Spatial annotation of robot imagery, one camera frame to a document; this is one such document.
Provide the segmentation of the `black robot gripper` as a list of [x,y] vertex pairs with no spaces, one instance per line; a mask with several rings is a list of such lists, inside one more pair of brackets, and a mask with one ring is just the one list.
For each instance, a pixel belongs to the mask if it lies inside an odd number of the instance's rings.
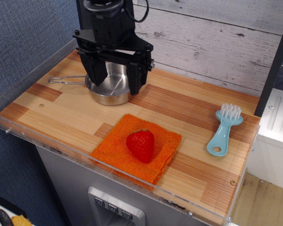
[[99,86],[107,77],[106,62],[127,65],[131,95],[139,91],[154,68],[153,45],[135,34],[135,22],[124,9],[115,14],[90,14],[91,29],[75,30],[81,62],[91,82]]

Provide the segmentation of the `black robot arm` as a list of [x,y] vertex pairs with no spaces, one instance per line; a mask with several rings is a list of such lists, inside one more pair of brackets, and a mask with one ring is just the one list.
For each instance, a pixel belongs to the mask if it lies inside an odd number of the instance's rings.
[[138,94],[154,67],[153,45],[135,34],[135,24],[148,11],[137,20],[131,0],[85,0],[83,7],[91,28],[75,30],[73,37],[91,82],[99,86],[106,79],[106,62],[124,65],[130,93]]

